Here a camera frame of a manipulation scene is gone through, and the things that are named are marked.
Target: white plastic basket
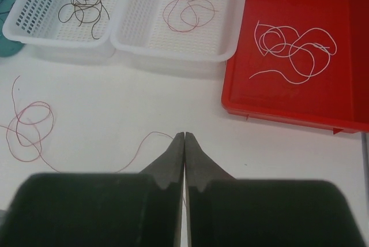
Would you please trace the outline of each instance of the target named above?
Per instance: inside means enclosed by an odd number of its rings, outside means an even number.
[[[111,56],[115,48],[110,42],[110,34],[113,19],[119,10],[116,8],[121,2],[102,0],[110,20],[107,14],[102,14],[94,28],[94,35],[99,38],[97,40],[91,35],[93,24],[82,24],[79,27],[75,17],[65,24],[59,21],[60,8],[69,2],[70,0],[17,0],[4,24],[3,33],[10,40],[36,45],[53,53]],[[61,18],[65,19],[72,12],[72,6],[66,7],[62,10]]]
[[[136,55],[194,62],[221,62],[234,55],[245,0],[209,0],[216,10],[213,20],[186,33],[172,31],[163,19],[172,1],[129,0],[112,32],[115,48]],[[185,25],[178,16],[171,21],[177,27]]]

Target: white surface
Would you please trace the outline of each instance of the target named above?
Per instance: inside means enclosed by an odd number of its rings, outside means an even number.
[[[59,10],[71,0],[17,0],[3,27],[4,35],[15,41],[34,44],[40,47],[71,48],[81,54],[89,51],[100,51],[109,57],[114,48],[110,42],[110,34],[115,14],[120,13],[121,3],[118,0],[102,0],[109,12],[102,10],[101,19],[93,29],[93,23],[82,24],[73,16],[71,21],[61,23],[58,19]],[[66,21],[74,12],[72,5],[65,6],[60,13],[62,21]],[[84,11],[84,21],[93,21],[98,17],[97,9]]]
[[[174,29],[188,31],[192,28],[191,25],[184,24],[180,17],[181,11],[188,7],[186,1],[169,5],[173,1],[175,0],[128,0],[129,4],[117,18],[117,29],[112,32],[111,41],[115,48],[137,55],[197,62],[220,62],[234,55],[244,0],[192,2],[192,11],[187,9],[183,14],[187,23],[196,25],[198,17],[198,24],[203,25],[213,16],[214,18],[208,24],[185,33],[172,31],[163,19],[164,12],[165,16],[171,15],[170,25]],[[212,9],[209,2],[214,6],[215,14],[213,10],[209,11]]]
[[[104,66],[74,66],[33,59],[26,49],[0,59],[0,124],[14,117],[10,90],[19,107],[44,100],[52,106],[55,129],[43,145],[44,157],[61,171],[113,172],[134,155],[151,131],[193,132],[204,151],[238,178],[324,179],[345,194],[366,240],[369,239],[360,134],[249,121],[221,107],[224,64],[208,76],[182,77],[158,69],[138,69],[121,54]],[[170,143],[150,137],[127,171],[140,171]],[[20,155],[32,155],[20,150]],[[50,171],[41,161],[20,163],[9,153],[0,130],[0,209],[33,173]],[[187,239],[182,238],[183,246]]]

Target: red tray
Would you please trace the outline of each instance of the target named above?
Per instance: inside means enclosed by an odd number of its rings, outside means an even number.
[[[273,28],[282,26],[298,34]],[[231,114],[335,133],[369,132],[368,51],[369,0],[246,0],[223,106]],[[253,76],[268,70],[279,73]]]

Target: red string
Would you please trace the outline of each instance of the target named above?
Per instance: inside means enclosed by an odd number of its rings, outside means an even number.
[[[176,29],[175,27],[172,26],[172,24],[170,24],[170,19],[171,19],[171,16],[172,16],[172,13],[173,13],[174,9],[177,7],[178,3],[182,2],[182,1],[187,2],[187,6],[182,10],[182,12],[180,13],[179,17],[180,17],[180,19],[181,19],[181,21],[183,23],[185,23],[188,26],[190,26],[189,29]],[[207,8],[206,6],[199,5],[199,4],[196,4],[196,3],[193,4],[194,2],[206,2],[206,3],[210,4],[211,8]],[[168,16],[165,16],[166,15],[166,11],[168,10],[168,8],[172,4],[174,4],[174,5],[172,6],[170,12],[168,13]],[[203,24],[200,25],[200,17],[197,16],[197,13],[194,10],[194,7],[200,7],[200,8],[209,10],[209,11],[213,12],[213,16],[210,18],[209,21],[207,21],[207,22],[205,22],[205,23],[203,23]],[[183,18],[183,14],[188,9],[191,9],[191,11],[193,12],[193,15],[195,17],[195,23],[192,23],[191,24],[191,23],[187,22]],[[215,10],[213,4],[211,3],[211,1],[209,1],[209,0],[174,0],[174,1],[170,2],[169,4],[167,4],[167,6],[164,8],[164,10],[163,10],[163,19],[164,19],[165,23],[168,25],[169,29],[172,30],[172,31],[174,31],[174,32],[191,32],[191,31],[193,31],[196,28],[203,27],[206,24],[210,23],[214,19],[214,17],[215,17],[215,12],[216,12],[216,10]]]
[[[4,128],[6,129],[6,142],[7,142],[7,146],[9,148],[9,151],[11,153],[11,155],[19,162],[25,162],[25,163],[29,163],[29,162],[34,162],[36,160],[38,160],[39,158],[43,160],[43,162],[48,166],[50,167],[51,169],[53,169],[55,172],[58,172],[60,173],[59,170],[57,170],[55,167],[53,167],[49,162],[47,162],[45,160],[45,158],[43,157],[42,155],[42,141],[44,139],[46,139],[50,133],[52,132],[53,128],[54,128],[54,124],[55,124],[55,117],[54,117],[54,113],[52,112],[52,109],[51,109],[51,106],[46,103],[46,102],[43,102],[43,101],[36,101],[36,102],[33,102],[31,104],[29,104],[28,106],[26,106],[24,109],[20,110],[19,112],[17,111],[16,109],[16,101],[15,101],[15,98],[14,98],[14,87],[15,87],[15,84],[17,82],[17,80],[20,78],[20,76],[18,76],[15,80],[14,80],[14,83],[13,83],[13,86],[12,86],[12,101],[13,101],[13,109],[14,109],[14,113],[15,113],[15,117],[10,121],[10,123],[8,124],[8,126],[3,126],[3,125],[0,125],[0,128]],[[46,116],[43,117],[41,120],[38,120],[38,121],[31,121],[29,118],[25,118],[25,115],[26,115],[26,112],[30,109],[30,108],[40,108],[40,109],[46,109]],[[42,124],[44,123],[45,121],[47,121],[48,119],[51,120],[51,126],[50,128],[48,129],[48,132],[42,136],[40,134],[40,130],[37,128],[37,126],[39,124]],[[26,135],[24,135],[23,133],[19,132],[19,128],[22,126],[22,125],[25,125],[25,126],[32,126],[34,128],[34,131],[37,133],[37,137],[38,137],[38,140],[37,141],[32,141],[29,137],[27,137]],[[24,148],[29,148],[29,147],[32,147],[34,148],[37,153],[38,153],[38,156],[33,158],[33,159],[30,159],[30,160],[25,160],[25,159],[20,159],[13,151],[12,149],[12,146],[10,144],[10,140],[9,140],[9,135],[11,133],[14,133],[17,137],[17,141],[18,143],[24,147]],[[119,173],[123,170],[125,170],[127,167],[129,167],[137,158],[139,152],[140,152],[140,149],[143,145],[143,143],[145,142],[145,140],[151,136],[152,134],[160,134],[160,135],[163,135],[163,136],[166,136],[168,138],[171,138],[173,140],[173,137],[171,137],[170,135],[166,134],[166,133],[162,133],[162,132],[150,132],[142,141],[141,141],[141,144],[138,146],[138,149],[137,149],[137,152],[135,153],[134,157],[132,158],[131,161],[129,161],[129,163],[127,165],[125,165],[125,167],[122,167],[120,170],[118,170],[116,173]]]
[[[134,155],[134,157],[132,158],[132,160],[130,162],[128,162],[127,165],[125,165],[125,167],[121,168],[120,170],[118,170],[116,173],[119,173],[119,172],[122,172],[124,169],[126,169],[127,167],[129,167],[133,162],[134,160],[137,159],[137,156],[138,156],[138,153],[140,152],[140,149],[143,145],[143,143],[145,142],[145,140],[152,134],[160,134],[162,136],[166,136],[166,137],[169,137],[170,139],[174,139],[173,137],[171,137],[170,135],[166,134],[166,133],[161,133],[161,132],[150,132],[147,136],[145,136],[145,138],[141,141],[141,144],[138,146],[138,149],[137,149],[137,152],[136,154]]]

